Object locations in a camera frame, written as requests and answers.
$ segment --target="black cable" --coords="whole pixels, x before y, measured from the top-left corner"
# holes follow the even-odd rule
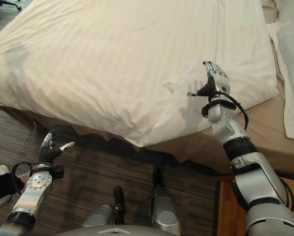
[[[293,212],[294,211],[294,193],[291,190],[291,188],[289,187],[289,185],[282,178],[280,180],[283,183],[283,185],[287,188],[288,192],[290,193],[290,196],[291,196],[291,207],[290,207],[290,210]]]
[[[285,188],[285,191],[286,191],[286,193],[287,193],[287,202],[286,202],[286,207],[288,207],[289,208],[289,191],[288,191],[288,189],[287,189],[287,187],[286,187],[286,185],[284,184],[284,180],[283,179],[281,179],[281,178],[279,178],[280,179],[280,181],[282,182],[282,184],[283,184],[283,186],[284,186],[284,188]]]
[[[19,186],[16,184],[16,180],[15,180],[15,178],[16,178],[16,176],[15,176],[15,172],[16,172],[17,168],[18,168],[20,165],[24,165],[24,164],[28,165],[28,166],[30,167],[30,171],[32,171],[32,165],[31,165],[30,162],[27,162],[27,161],[19,162],[18,164],[14,165],[14,166],[12,167],[12,170],[11,170],[11,178],[12,178],[12,182],[13,182],[14,188],[15,188],[15,190],[17,191],[17,193],[18,193],[20,196],[22,195],[22,193],[21,193],[21,189],[19,189]]]
[[[244,129],[246,130],[246,129],[247,129],[247,126],[248,126],[248,124],[249,124],[249,117],[248,117],[247,114],[245,113],[245,110],[244,110],[244,108],[241,106],[241,104],[238,103],[238,102],[237,102],[233,97],[231,97],[229,94],[227,94],[227,93],[225,93],[225,92],[221,92],[221,91],[219,91],[219,92],[215,92],[215,93],[211,94],[211,95],[208,97],[208,101],[211,102],[211,99],[212,99],[213,96],[215,96],[215,95],[224,95],[224,96],[226,96],[228,99],[231,100],[231,102],[234,103],[235,106],[237,106],[237,107],[240,109],[240,111],[241,111],[241,112],[243,113],[243,115],[244,115],[244,121],[245,121]]]

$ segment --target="black wrist strap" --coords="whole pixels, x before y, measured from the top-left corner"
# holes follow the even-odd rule
[[[229,102],[229,101],[218,99],[218,100],[214,100],[212,102],[209,101],[209,103],[201,109],[202,116],[207,118],[207,116],[208,116],[208,110],[211,107],[213,107],[213,106],[215,106],[217,104],[221,104],[222,106],[227,107],[227,108],[230,108],[232,110],[235,110],[236,109],[236,105],[234,103]]]

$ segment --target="black glove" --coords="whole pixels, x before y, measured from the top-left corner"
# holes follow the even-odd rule
[[[74,145],[74,142],[70,142],[63,145],[62,147],[56,147],[55,140],[56,133],[54,130],[52,130],[46,135],[42,145],[40,146],[38,151],[38,162],[47,162],[49,164],[53,164],[53,161],[56,157]]]

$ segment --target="robotic hand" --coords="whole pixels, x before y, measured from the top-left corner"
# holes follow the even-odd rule
[[[214,136],[230,159],[230,168],[235,174],[231,183],[233,191],[239,204],[248,210],[246,235],[294,236],[294,214],[285,206],[289,204],[287,187],[251,142],[246,132],[248,117],[229,95],[227,74],[210,61],[203,64],[207,69],[208,82],[187,96],[208,97],[209,103],[201,113],[208,117]],[[237,121],[236,107],[244,114],[244,129]]]
[[[7,221],[0,228],[1,235],[24,235],[32,231],[36,218],[42,210],[48,194],[52,190],[52,182],[63,178],[62,166],[53,167],[53,161],[65,150],[72,147],[74,142],[57,148],[56,133],[51,131],[43,140],[38,152],[38,164],[31,170],[26,190],[14,206]]]

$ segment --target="white sneaker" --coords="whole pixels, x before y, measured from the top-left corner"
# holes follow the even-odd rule
[[[5,165],[0,166],[0,176],[7,174],[7,173],[10,173],[9,168]],[[7,201],[10,200],[10,198],[11,198],[11,195],[7,195],[3,198],[0,198],[0,204],[6,203]]]

